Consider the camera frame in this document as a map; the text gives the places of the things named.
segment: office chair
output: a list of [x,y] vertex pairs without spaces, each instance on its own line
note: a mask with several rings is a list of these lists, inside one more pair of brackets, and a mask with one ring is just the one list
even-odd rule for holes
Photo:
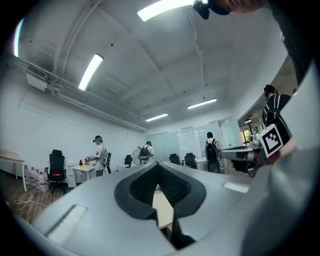
[[180,159],[179,156],[177,156],[177,154],[170,154],[169,157],[171,163],[176,164],[176,165],[180,165]]
[[128,154],[124,159],[124,164],[125,165],[129,165],[129,166],[127,166],[125,168],[130,168],[131,167],[131,163],[132,163],[132,157],[131,157],[130,154]]
[[55,184],[51,183],[51,186],[53,187],[51,190],[51,194],[53,194],[55,189],[58,188],[62,189],[64,193],[66,193],[67,190],[64,187],[65,184],[62,182],[65,180],[67,172],[67,170],[64,169],[65,157],[62,155],[62,152],[60,150],[54,149],[49,158],[50,172],[48,172],[49,167],[46,167],[45,169],[48,173],[48,179],[55,182]]
[[193,153],[187,153],[184,157],[184,160],[182,160],[182,165],[189,166],[192,169],[197,169],[196,162],[195,162],[196,156]]

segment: plastic bottle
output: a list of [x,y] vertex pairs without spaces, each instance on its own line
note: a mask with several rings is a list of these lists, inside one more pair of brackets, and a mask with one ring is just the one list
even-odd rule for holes
[[40,184],[39,184],[39,169],[36,169],[35,175],[34,175],[34,179],[35,179],[35,187],[37,189],[40,189]]
[[47,184],[47,178],[42,171],[40,171],[39,174],[39,189],[41,192],[47,192],[49,189]]
[[48,173],[47,173],[47,170],[46,170],[46,169],[44,170],[44,176],[45,176],[45,178],[46,178],[46,183],[47,183],[47,185],[50,186],[50,180],[48,179]]
[[29,172],[29,175],[30,175],[30,181],[31,181],[31,185],[32,186],[35,186],[36,185],[36,180],[35,180],[35,169],[32,167],[30,172]]
[[26,185],[30,184],[30,174],[29,174],[28,167],[26,165],[24,166],[24,180]]

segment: glass wall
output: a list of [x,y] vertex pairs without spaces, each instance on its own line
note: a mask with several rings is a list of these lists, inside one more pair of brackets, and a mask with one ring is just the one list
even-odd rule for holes
[[193,153],[195,158],[206,157],[205,144],[208,132],[212,132],[220,149],[242,145],[241,134],[233,118],[149,135],[146,140],[152,143],[155,161],[170,161],[170,155],[176,154],[181,162],[187,153]]

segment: chair backrest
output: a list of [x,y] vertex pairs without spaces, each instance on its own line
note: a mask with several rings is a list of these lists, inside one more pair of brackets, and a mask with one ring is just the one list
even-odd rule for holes
[[170,162],[176,165],[180,165],[180,159],[179,156],[177,156],[177,154],[170,154]]
[[196,168],[195,158],[196,156],[193,153],[187,153],[184,157],[185,165]]
[[50,173],[64,173],[65,157],[60,150],[54,149],[49,156],[50,158]]
[[132,157],[130,154],[128,154],[124,159],[124,164],[129,165],[129,167],[131,167],[131,163],[132,163]]

